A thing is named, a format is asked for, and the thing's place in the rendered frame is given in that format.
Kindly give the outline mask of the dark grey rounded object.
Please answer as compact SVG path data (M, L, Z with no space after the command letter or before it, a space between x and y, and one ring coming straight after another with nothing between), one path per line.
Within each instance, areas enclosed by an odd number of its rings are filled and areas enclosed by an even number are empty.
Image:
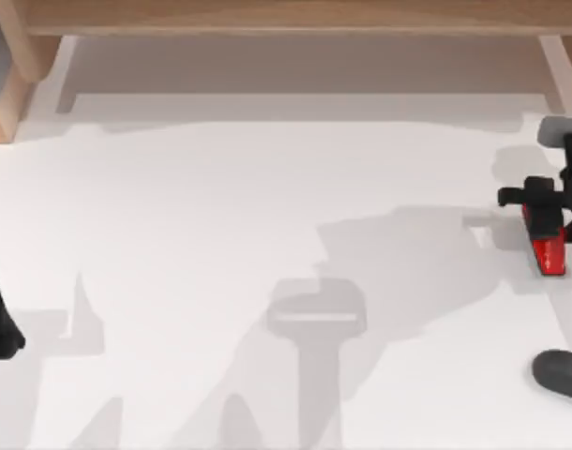
M533 360L534 380L553 393L572 398L572 352L550 349L539 353Z

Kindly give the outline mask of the pale grey rounded box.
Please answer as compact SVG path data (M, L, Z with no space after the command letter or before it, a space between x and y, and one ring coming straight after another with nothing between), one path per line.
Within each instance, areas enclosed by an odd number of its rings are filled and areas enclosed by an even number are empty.
M552 115L540 122L537 142L547 148L564 148L564 136L572 134L572 117Z

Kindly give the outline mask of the wooden open shelf unit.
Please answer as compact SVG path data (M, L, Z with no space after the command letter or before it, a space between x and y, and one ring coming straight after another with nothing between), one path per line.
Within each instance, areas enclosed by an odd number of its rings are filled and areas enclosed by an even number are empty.
M535 93L572 0L47 0L39 36L75 38L80 94Z

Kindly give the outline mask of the red and black stapler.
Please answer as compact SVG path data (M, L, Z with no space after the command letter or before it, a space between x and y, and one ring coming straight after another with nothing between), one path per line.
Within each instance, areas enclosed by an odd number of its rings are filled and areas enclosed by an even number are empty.
M522 215L540 274L543 277L564 276L565 231L562 209L524 204Z

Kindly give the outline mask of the wooden drawer with grey inside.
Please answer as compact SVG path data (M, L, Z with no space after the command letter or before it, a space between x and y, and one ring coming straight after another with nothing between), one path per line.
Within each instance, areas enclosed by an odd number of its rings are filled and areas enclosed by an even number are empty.
M47 0L0 0L0 144L11 143L32 88L50 73L61 38L33 30Z

